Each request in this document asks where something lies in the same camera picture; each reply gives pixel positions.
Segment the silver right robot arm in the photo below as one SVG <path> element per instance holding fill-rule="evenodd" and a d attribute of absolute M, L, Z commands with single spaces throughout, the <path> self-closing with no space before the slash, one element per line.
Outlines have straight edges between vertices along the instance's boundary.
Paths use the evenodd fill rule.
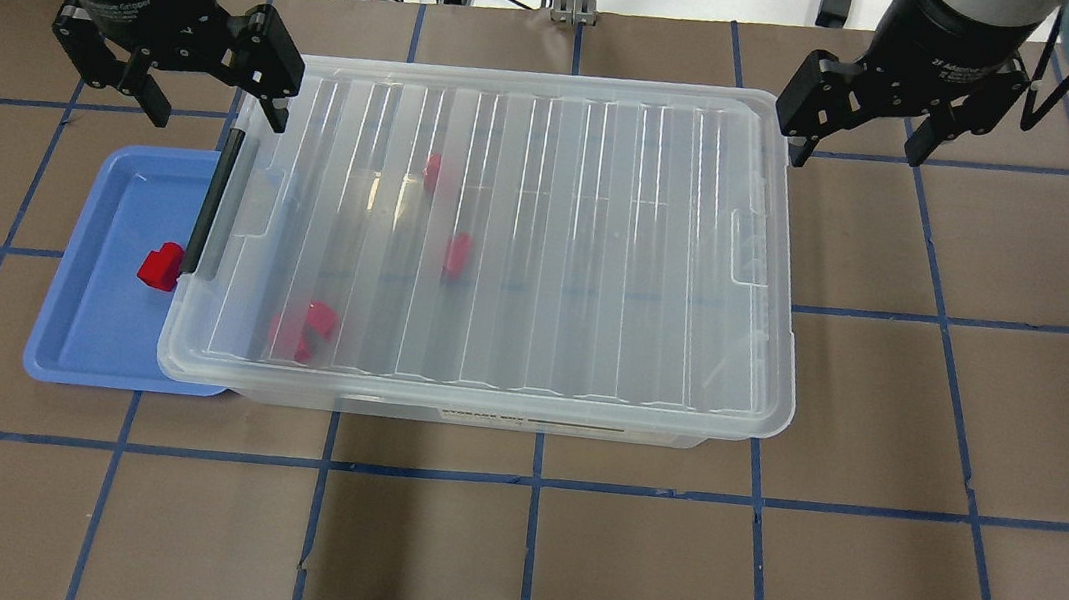
<path fill-rule="evenodd" d="M 819 141 L 873 119 L 916 118 L 919 166 L 1021 105 L 1032 130 L 1069 92 L 1069 0 L 894 0 L 856 61 L 811 51 L 785 84 L 777 122 L 794 168 Z"/>

